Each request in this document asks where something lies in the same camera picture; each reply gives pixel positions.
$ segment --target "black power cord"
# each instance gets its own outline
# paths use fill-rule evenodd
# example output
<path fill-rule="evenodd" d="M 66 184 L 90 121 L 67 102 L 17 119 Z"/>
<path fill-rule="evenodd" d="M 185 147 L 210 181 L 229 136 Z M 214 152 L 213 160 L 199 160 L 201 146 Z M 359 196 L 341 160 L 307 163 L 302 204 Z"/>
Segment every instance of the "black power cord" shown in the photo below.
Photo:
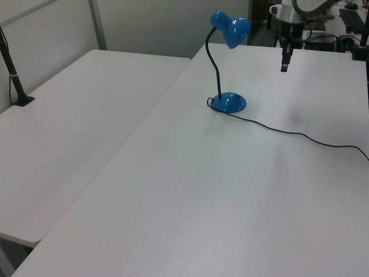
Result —
<path fill-rule="evenodd" d="M 237 119 L 241 119 L 241 120 L 244 120 L 244 121 L 247 121 L 247 122 L 251 122 L 251 123 L 255 123 L 255 124 L 258 124 L 264 128 L 267 128 L 271 131 L 275 131 L 275 132 L 280 132 L 280 133 L 284 133 L 284 134 L 294 134 L 294 135 L 299 135 L 299 136 L 304 136 L 305 138 L 317 143 L 317 144 L 320 144 L 320 145 L 323 145 L 323 146 L 327 146 L 327 147 L 332 147 L 332 148 L 355 148 L 357 150 L 359 150 L 364 156 L 365 158 L 367 158 L 368 162 L 369 162 L 369 158 L 368 156 L 364 153 L 363 150 L 361 150 L 359 147 L 357 146 L 354 146 L 354 145 L 331 145 L 331 144 L 326 144 L 326 143 L 321 143 L 320 141 L 317 141 L 317 140 L 314 140 L 313 138 L 309 137 L 308 135 L 304 134 L 304 133 L 298 133 L 298 132 L 287 132 L 287 131 L 283 131 L 283 130 L 279 130 L 279 129 L 275 129 L 275 128 L 271 128 L 271 127 L 268 127 L 260 122 L 257 122 L 255 120 L 252 120 L 252 119 L 246 119 L 246 118 L 242 118 L 242 117 L 238 117 L 237 115 L 233 115 L 233 114 L 228 114 L 228 113 L 225 113 L 223 111 L 220 111 L 214 107 L 212 107 L 210 104 L 209 104 L 209 100 L 213 101 L 213 98 L 209 97 L 208 100 L 206 101 L 206 104 L 214 111 L 217 111 L 218 113 L 222 113 L 222 114 L 226 114 L 226 115 L 229 115 L 230 117 L 234 117 L 234 118 L 237 118 Z"/>
<path fill-rule="evenodd" d="M 7 48 L 7 51 L 9 52 L 9 45 L 7 43 L 7 40 L 6 40 L 6 36 L 2 30 L 2 28 L 0 27 L 0 33 L 5 41 L 5 44 L 6 44 L 6 48 Z M 9 100 L 10 100 L 10 104 L 13 105 L 13 101 L 12 101 L 12 78 L 11 76 L 9 75 Z"/>

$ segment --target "blue desk lamp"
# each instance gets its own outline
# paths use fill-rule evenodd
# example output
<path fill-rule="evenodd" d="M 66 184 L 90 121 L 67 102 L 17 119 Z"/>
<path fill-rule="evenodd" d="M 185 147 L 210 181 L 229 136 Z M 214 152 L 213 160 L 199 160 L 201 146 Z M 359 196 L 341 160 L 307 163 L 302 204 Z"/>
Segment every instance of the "blue desk lamp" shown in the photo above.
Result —
<path fill-rule="evenodd" d="M 246 100 L 244 97 L 233 93 L 224 92 L 221 93 L 220 88 L 220 75 L 217 65 L 209 51 L 209 39 L 212 34 L 218 29 L 223 33 L 225 43 L 230 49 L 233 49 L 240 45 L 240 43 L 245 39 L 247 34 L 250 32 L 251 22 L 244 18 L 230 18 L 225 13 L 218 11 L 213 14 L 210 19 L 214 28 L 209 33 L 206 38 L 205 48 L 208 53 L 209 59 L 211 60 L 215 71 L 217 73 L 217 85 L 218 85 L 218 95 L 212 99 L 211 106 L 218 111 L 224 113 L 236 113 L 242 111 L 246 107 Z"/>

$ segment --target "lamp shade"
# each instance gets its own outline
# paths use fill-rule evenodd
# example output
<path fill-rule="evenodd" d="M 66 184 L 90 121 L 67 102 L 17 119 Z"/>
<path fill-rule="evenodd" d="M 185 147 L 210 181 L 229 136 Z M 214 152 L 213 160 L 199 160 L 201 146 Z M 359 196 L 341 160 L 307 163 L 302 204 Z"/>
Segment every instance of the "lamp shade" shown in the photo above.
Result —
<path fill-rule="evenodd" d="M 250 32 L 251 22 L 245 18 L 230 18 L 225 13 L 213 13 L 210 22 L 223 33 L 225 43 L 230 49 L 241 44 Z"/>

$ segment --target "lamp neck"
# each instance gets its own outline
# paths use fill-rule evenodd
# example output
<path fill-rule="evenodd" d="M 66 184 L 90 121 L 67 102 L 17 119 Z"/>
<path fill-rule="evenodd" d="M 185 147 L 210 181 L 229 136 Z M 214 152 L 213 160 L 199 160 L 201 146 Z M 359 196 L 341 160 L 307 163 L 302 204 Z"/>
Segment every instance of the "lamp neck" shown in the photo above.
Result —
<path fill-rule="evenodd" d="M 209 50 L 209 39 L 214 34 L 214 32 L 216 30 L 217 30 L 217 28 L 214 27 L 210 31 L 210 33 L 208 34 L 208 37 L 206 38 L 206 41 L 205 41 L 205 48 L 206 48 L 206 53 L 208 53 L 209 59 L 212 62 L 213 66 L 215 68 L 216 74 L 217 74 L 218 98 L 221 99 L 221 88 L 220 88 L 220 74 L 219 74 L 219 69 L 218 69 L 217 65 L 215 64 L 215 61 L 214 61 L 212 55 L 210 54 L 210 50 Z"/>

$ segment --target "black pole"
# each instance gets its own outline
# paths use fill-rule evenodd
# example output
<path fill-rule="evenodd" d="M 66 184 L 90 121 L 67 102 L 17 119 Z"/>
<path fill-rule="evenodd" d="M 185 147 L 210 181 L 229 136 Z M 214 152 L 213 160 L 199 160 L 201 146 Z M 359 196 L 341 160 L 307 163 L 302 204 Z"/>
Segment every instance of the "black pole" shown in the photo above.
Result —
<path fill-rule="evenodd" d="M 211 60 L 214 68 L 215 68 L 215 71 L 217 73 L 217 85 L 218 85 L 218 98 L 221 99 L 221 89 L 220 89 L 220 75 L 219 75 L 219 69 L 217 67 L 217 65 L 215 64 L 215 61 L 212 57 L 212 55 L 210 54 L 210 51 L 209 51 L 209 39 L 210 37 L 212 36 L 212 34 L 214 34 L 214 32 L 217 30 L 217 28 L 213 28 L 211 30 L 211 32 L 208 34 L 208 37 L 206 38 L 206 41 L 205 41 L 205 48 L 206 48 L 206 52 L 208 53 L 208 56 L 209 56 L 209 59 Z"/>
<path fill-rule="evenodd" d="M 16 71 L 16 68 L 14 67 L 14 63 L 9 53 L 9 48 L 7 45 L 7 41 L 5 39 L 5 35 L 1 27 L 0 27 L 0 51 L 5 61 L 7 70 L 9 72 L 9 76 L 10 78 L 12 78 L 14 87 L 16 88 L 16 91 L 18 94 L 18 101 L 14 102 L 14 105 L 24 107 L 29 102 L 33 101 L 35 98 L 25 94 L 23 90 L 21 81 L 19 80 L 19 77 L 18 77 L 18 73 Z"/>

